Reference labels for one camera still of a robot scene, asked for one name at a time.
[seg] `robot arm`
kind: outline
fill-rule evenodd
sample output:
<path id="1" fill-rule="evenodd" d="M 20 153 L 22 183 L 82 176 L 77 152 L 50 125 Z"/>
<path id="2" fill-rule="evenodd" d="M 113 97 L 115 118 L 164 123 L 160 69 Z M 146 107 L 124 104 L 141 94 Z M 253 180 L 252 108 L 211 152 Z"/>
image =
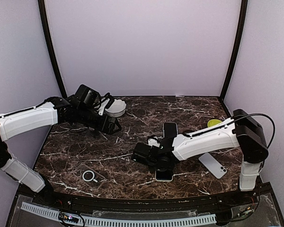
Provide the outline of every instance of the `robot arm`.
<path id="1" fill-rule="evenodd" d="M 26 131 L 63 122 L 78 122 L 114 134 L 121 130 L 118 120 L 103 113 L 113 102 L 114 98 L 109 94 L 101 98 L 98 92 L 81 85 L 76 94 L 66 99 L 50 97 L 38 106 L 0 114 L 0 169 L 34 192 L 40 192 L 45 187 L 43 177 L 10 154 L 5 141 Z"/>
<path id="2" fill-rule="evenodd" d="M 261 163 L 268 157 L 268 149 L 262 126 L 253 118 L 232 123 L 246 115 L 243 110 L 235 110 L 232 118 L 213 127 L 163 138 L 160 143 L 150 139 L 152 146 L 138 143 L 132 160 L 155 171 L 172 173 L 179 161 L 218 149 L 240 147 L 243 152 L 240 190 L 251 191 Z"/>

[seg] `white panel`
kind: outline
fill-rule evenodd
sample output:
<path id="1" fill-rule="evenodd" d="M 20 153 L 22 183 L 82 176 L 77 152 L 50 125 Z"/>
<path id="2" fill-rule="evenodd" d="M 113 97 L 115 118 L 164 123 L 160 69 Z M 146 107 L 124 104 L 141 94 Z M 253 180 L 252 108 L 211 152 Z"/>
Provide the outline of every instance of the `white panel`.
<path id="1" fill-rule="evenodd" d="M 231 111 L 265 113 L 276 124 L 264 181 L 270 181 L 284 216 L 284 0 L 252 0 L 247 11 L 241 48 L 226 96 Z M 257 117 L 269 141 L 270 121 Z"/>
<path id="2" fill-rule="evenodd" d="M 0 113 L 59 96 L 46 49 L 36 0 L 0 0 Z M 49 128 L 8 141 L 10 150 L 32 167 Z M 0 171 L 0 227 L 4 227 L 18 184 Z"/>
<path id="3" fill-rule="evenodd" d="M 240 0 L 47 0 L 68 94 L 220 95 Z"/>

